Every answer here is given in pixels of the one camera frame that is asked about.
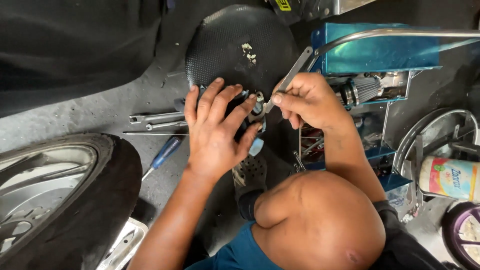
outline screwdriver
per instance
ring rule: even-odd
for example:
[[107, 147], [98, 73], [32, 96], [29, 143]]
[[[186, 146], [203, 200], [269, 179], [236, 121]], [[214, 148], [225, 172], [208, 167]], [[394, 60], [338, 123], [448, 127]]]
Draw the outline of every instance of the screwdriver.
[[175, 153], [175, 151], [177, 151], [182, 140], [183, 139], [180, 136], [172, 136], [170, 139], [168, 139], [162, 149], [160, 149], [158, 155], [153, 159], [148, 171], [142, 176], [142, 181], [145, 180], [145, 178], [147, 178], [151, 172], [158, 169], [163, 162], [165, 162], [173, 153]]

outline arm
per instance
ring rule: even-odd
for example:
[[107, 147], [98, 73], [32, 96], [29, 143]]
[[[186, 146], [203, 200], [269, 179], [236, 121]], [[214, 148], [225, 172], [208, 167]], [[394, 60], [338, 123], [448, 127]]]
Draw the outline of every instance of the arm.
[[275, 93], [272, 101], [280, 107], [294, 129], [305, 121], [323, 130], [327, 171], [354, 184], [372, 202], [386, 199], [382, 185], [365, 157], [351, 116], [338, 102], [323, 76], [299, 73], [286, 93]]
[[242, 87], [229, 86], [220, 92], [222, 87], [222, 79], [213, 82], [202, 95], [198, 109], [199, 89], [197, 86], [190, 89], [185, 100], [185, 120], [190, 132], [187, 168], [128, 270], [181, 269], [214, 185], [247, 157], [261, 124], [251, 125], [239, 143], [233, 136], [253, 109], [256, 95], [250, 96], [225, 118], [228, 102], [242, 91]]

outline bottle label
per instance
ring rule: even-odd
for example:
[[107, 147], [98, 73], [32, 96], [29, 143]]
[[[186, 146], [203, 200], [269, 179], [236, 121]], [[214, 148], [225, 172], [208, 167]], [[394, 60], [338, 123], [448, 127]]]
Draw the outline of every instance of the bottle label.
[[430, 169], [429, 191], [472, 201], [476, 179], [475, 164], [464, 160], [435, 158]]

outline hand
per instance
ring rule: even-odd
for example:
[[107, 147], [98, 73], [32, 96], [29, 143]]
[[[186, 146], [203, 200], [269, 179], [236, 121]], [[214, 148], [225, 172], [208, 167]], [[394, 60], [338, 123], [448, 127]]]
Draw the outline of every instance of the hand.
[[290, 120], [293, 129], [301, 127], [303, 121], [324, 131], [351, 121], [322, 75], [299, 73], [285, 93], [275, 93], [280, 83], [276, 85], [271, 99], [282, 110], [283, 118]]
[[257, 98], [250, 94], [225, 118], [227, 104], [242, 91], [242, 86], [228, 86], [221, 91], [223, 84], [222, 78], [212, 82], [200, 98], [197, 109], [198, 86], [193, 85], [185, 98], [185, 120], [190, 131], [187, 169], [214, 183], [247, 157], [257, 131], [262, 128], [261, 123], [249, 126], [239, 143], [235, 142], [233, 136], [252, 111]]

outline forearm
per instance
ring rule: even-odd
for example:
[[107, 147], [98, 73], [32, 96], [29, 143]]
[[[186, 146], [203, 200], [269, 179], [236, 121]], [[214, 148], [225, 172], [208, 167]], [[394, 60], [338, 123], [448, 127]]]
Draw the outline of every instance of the forearm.
[[178, 270], [187, 255], [195, 227], [214, 183], [185, 169], [172, 196], [150, 228], [129, 270]]
[[385, 192], [367, 161], [360, 136], [351, 118], [324, 130], [325, 165], [329, 172], [345, 178], [372, 201], [385, 200]]

